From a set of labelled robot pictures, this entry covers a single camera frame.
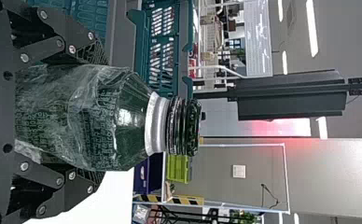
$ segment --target bolt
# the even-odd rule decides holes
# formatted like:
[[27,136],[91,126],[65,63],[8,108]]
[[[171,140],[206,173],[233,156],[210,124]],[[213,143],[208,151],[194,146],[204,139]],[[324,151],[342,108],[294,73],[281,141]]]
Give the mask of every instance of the bolt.
[[56,180],[56,184],[57,184],[57,186],[62,185],[62,184],[63,184],[63,179],[62,179],[62,178],[58,178],[58,179]]
[[70,53],[75,54],[77,52],[76,47],[74,47],[73,45],[70,45],[70,47],[68,47],[68,50],[70,51]]
[[71,172],[71,173],[68,175],[68,178],[69,178],[70,180],[74,180],[74,179],[76,178],[76,176],[77,176],[76,172]]
[[89,33],[88,33],[88,37],[89,37],[89,40],[93,40],[93,38],[94,38],[93,33],[89,32]]
[[56,40],[56,45],[61,48],[63,46],[62,40]]
[[23,53],[21,54],[21,61],[24,63],[28,63],[30,61],[30,58],[27,54]]
[[45,205],[41,206],[39,209],[38,209],[38,214],[40,216],[44,215],[45,213],[47,212],[47,207]]
[[92,193],[93,193],[93,186],[88,187],[88,193],[89,193],[89,194],[92,194]]
[[42,19],[46,20],[48,18],[48,14],[46,11],[42,10],[39,12],[39,15],[41,16]]
[[27,171],[28,169],[29,169],[29,163],[27,161],[21,164],[21,170],[23,172]]

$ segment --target clear plastic bottle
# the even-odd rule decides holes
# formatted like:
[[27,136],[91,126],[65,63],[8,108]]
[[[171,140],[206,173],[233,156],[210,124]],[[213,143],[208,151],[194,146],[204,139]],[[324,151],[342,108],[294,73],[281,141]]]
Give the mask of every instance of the clear plastic bottle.
[[[78,168],[129,170],[156,152],[197,148],[200,105],[159,97],[128,68],[34,66],[18,74],[16,93],[18,141]],[[193,119],[176,116],[188,105]]]

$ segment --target black metal frame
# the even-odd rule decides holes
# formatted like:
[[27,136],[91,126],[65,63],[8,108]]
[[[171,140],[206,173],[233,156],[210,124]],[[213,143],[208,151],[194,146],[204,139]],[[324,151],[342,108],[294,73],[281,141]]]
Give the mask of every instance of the black metal frame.
[[232,222],[220,222],[220,218],[227,218],[233,220],[248,220],[244,217],[222,217],[219,215],[219,210],[211,208],[207,215],[187,212],[171,211],[167,207],[160,205],[158,209],[153,209],[151,212],[155,213],[155,216],[149,216],[149,218],[160,218],[160,224],[176,224],[178,222],[187,223],[214,223],[215,220],[218,224],[230,224]]
[[94,33],[60,10],[0,0],[0,223],[59,215],[104,178],[65,164],[38,164],[14,152],[16,73],[35,63],[107,64]]
[[228,98],[239,120],[341,116],[347,94],[362,95],[362,78],[348,83],[335,70],[237,79],[227,91],[195,93],[198,99]]

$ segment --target jar lid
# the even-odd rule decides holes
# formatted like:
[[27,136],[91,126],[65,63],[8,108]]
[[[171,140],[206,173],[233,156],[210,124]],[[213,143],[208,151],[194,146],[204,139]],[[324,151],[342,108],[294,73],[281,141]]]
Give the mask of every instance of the jar lid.
[[166,146],[170,154],[195,156],[199,147],[202,106],[197,100],[172,99],[166,121]]

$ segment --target plastic crate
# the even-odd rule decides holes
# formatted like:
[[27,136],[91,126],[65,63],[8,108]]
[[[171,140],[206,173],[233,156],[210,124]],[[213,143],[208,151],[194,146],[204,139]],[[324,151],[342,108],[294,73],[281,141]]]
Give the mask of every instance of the plastic crate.
[[167,179],[187,184],[190,181],[190,157],[170,155],[167,161]]
[[74,0],[71,15],[105,42],[108,0]]
[[146,0],[128,13],[137,26],[134,70],[165,97],[178,94],[179,8],[179,0]]
[[72,5],[72,0],[26,0],[25,2],[34,7],[56,7],[67,15],[70,14]]
[[56,7],[84,24],[105,42],[108,0],[25,0],[35,7]]

